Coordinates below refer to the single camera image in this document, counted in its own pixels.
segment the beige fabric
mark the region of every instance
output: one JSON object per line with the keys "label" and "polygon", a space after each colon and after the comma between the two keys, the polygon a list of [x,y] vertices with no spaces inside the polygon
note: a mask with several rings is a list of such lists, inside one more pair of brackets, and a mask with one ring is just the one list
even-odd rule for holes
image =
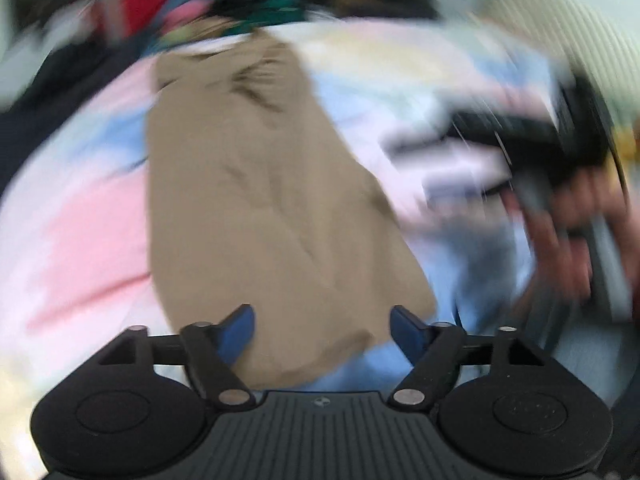
{"label": "beige fabric", "polygon": [[483,0],[479,15],[555,54],[577,60],[608,102],[640,110],[640,31],[621,30],[577,0]]}
{"label": "beige fabric", "polygon": [[172,45],[187,43],[188,41],[218,38],[228,28],[233,27],[237,23],[238,22],[232,19],[221,18],[219,16],[200,18],[166,33],[160,38],[160,43],[163,45]]}
{"label": "beige fabric", "polygon": [[252,388],[313,380],[434,298],[375,178],[348,153],[292,51],[258,32],[162,56],[148,117],[151,268],[176,328],[257,313]]}

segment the black gripper base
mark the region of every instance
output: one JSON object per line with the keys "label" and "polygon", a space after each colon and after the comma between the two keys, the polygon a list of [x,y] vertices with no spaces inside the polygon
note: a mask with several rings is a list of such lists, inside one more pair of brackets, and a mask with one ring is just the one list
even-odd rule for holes
{"label": "black gripper base", "polygon": [[[490,480],[461,459],[427,416],[386,406],[377,392],[271,392],[220,416],[190,456],[145,480]],[[577,480],[595,480],[587,474]],[[47,480],[69,480],[52,473]]]}

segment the black cloth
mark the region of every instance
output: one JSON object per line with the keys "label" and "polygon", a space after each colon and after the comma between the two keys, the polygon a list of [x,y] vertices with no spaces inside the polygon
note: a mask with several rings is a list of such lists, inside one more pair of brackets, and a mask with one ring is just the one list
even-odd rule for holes
{"label": "black cloth", "polygon": [[93,97],[134,63],[148,33],[116,48],[101,40],[70,44],[53,52],[25,93],[0,114],[0,199],[31,153]]}
{"label": "black cloth", "polygon": [[436,20],[434,0],[370,0],[336,9],[341,18],[404,18]]}
{"label": "black cloth", "polygon": [[224,16],[234,20],[246,20],[253,13],[262,10],[268,0],[213,0],[206,12],[207,16]]}

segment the human hand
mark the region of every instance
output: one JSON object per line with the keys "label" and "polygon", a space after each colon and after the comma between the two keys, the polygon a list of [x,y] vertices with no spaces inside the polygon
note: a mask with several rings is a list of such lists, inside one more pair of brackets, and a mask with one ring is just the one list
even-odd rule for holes
{"label": "human hand", "polygon": [[607,219],[620,249],[623,269],[636,288],[640,275],[640,216],[633,209],[627,211],[622,189],[612,186],[605,170],[580,170],[556,190],[550,213],[521,211],[512,192],[504,193],[502,201],[510,215],[524,218],[536,255],[537,275],[567,299],[583,300],[590,296],[591,258],[585,240],[558,238],[556,227],[582,227],[597,214]]}

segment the pink fabric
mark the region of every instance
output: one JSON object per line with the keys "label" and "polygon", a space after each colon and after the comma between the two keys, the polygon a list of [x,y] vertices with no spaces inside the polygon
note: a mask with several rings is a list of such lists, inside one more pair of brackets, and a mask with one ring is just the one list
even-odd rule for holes
{"label": "pink fabric", "polygon": [[162,33],[166,34],[174,30],[174,28],[199,18],[207,12],[212,2],[213,0],[190,0],[180,7],[171,10],[164,18]]}
{"label": "pink fabric", "polygon": [[47,306],[30,320],[31,329],[148,285],[145,181],[140,170],[85,188],[51,221],[50,265],[42,277]]}
{"label": "pink fabric", "polygon": [[86,108],[101,114],[115,114],[151,106],[156,98],[153,68],[157,59],[157,56],[147,57],[130,66],[91,99]]}

